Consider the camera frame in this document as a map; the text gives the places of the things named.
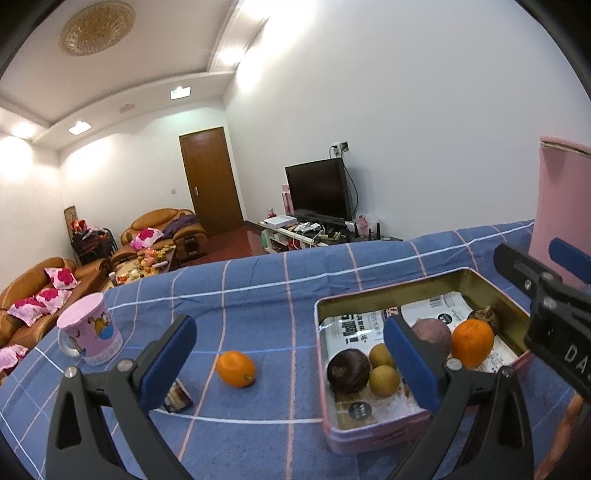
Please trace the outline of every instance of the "small packet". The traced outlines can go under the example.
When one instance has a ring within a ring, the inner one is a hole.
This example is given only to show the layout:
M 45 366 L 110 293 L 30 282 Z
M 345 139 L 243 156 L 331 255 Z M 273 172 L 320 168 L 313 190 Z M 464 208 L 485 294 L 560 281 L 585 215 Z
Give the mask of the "small packet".
M 177 378 L 164 399 L 163 407 L 168 413 L 176 413 L 192 406 L 193 400 L 189 396 L 187 389 Z

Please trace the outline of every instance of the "paper packaging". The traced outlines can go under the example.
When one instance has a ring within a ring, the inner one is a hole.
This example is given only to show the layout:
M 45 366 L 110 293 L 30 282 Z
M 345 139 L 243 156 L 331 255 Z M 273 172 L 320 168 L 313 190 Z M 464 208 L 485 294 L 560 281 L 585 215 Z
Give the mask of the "paper packaging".
M 191 400 L 191 397 L 187 393 L 184 385 L 177 378 L 174 381 L 173 386 L 170 387 L 170 390 L 164 399 L 163 407 L 169 413 L 176 413 L 183 410 L 184 408 L 189 408 L 192 406 L 193 400 Z
M 320 325 L 320 336 L 324 337 L 327 351 L 324 362 L 325 371 L 330 360 L 347 348 L 356 348 L 365 355 L 369 355 L 375 345 L 384 341 L 385 319 L 398 314 L 398 311 L 411 327 L 418 319 L 437 318 L 453 332 L 467 319 L 472 309 L 465 302 L 462 294 L 454 291 L 409 303 L 400 308 L 392 307 L 375 312 L 328 317 Z M 495 336 L 491 354 L 475 370 L 496 373 L 501 366 L 510 365 L 517 358 L 505 342 Z M 337 428 L 340 430 L 396 420 L 422 411 L 403 381 L 398 391 L 390 398 L 379 398 L 371 392 L 369 386 L 366 386 L 355 394 L 334 393 L 333 401 L 336 408 Z

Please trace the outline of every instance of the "door frame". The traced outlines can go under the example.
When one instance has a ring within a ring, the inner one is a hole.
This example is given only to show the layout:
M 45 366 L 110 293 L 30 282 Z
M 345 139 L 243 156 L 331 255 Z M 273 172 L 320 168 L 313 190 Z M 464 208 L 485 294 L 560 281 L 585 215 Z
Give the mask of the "door frame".
M 223 125 L 220 125 L 219 127 L 204 128 L 203 130 L 196 130 L 194 132 L 178 136 L 178 144 L 181 147 L 181 157 L 183 159 L 183 168 L 185 171 L 185 179 L 187 180 L 187 186 L 189 187 L 189 195 L 191 196 L 191 203 L 193 204 L 193 211 L 197 214 L 197 216 L 199 216 L 199 212 L 197 211 L 197 205 L 195 205 L 194 192 L 192 191 L 192 187 L 189 183 L 189 172 L 187 171 L 187 158 L 185 156 L 183 142 L 181 141 L 181 139 L 183 137 L 188 137 L 189 135 L 200 134 L 202 132 L 209 132 L 211 130 L 219 130 L 219 129 L 222 129 L 222 132 L 223 132 L 223 139 L 226 144 L 226 152 L 228 153 L 228 161 L 230 162 L 230 172 L 232 173 L 232 181 L 234 183 L 234 190 L 236 191 L 236 197 L 238 198 L 238 206 L 240 208 L 240 214 L 242 215 L 242 220 L 244 220 L 244 211 L 242 210 L 241 196 L 238 193 L 238 185 L 236 184 L 236 175 L 235 175 L 236 172 L 234 170 L 232 157 L 230 156 L 230 149 L 228 147 L 228 139 L 226 137 L 226 128 Z

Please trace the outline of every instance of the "tangerine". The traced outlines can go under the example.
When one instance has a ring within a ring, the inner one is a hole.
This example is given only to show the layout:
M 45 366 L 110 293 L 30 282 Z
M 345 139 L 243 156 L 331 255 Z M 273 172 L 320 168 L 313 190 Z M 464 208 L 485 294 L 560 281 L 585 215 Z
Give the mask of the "tangerine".
M 495 334 L 482 320 L 466 320 L 452 333 L 452 356 L 461 360 L 464 367 L 474 368 L 490 355 Z
M 255 381 L 255 364 L 244 353 L 230 351 L 221 354 L 216 371 L 222 380 L 236 388 L 247 387 Z

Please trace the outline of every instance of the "white box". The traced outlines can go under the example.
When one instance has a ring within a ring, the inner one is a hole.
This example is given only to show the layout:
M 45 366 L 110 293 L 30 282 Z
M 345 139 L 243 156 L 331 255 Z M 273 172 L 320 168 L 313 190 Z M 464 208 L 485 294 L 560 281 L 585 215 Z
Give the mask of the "white box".
M 264 221 L 275 228 L 285 228 L 295 225 L 297 223 L 297 218 L 290 217 L 289 215 L 277 215 L 275 217 L 266 218 Z

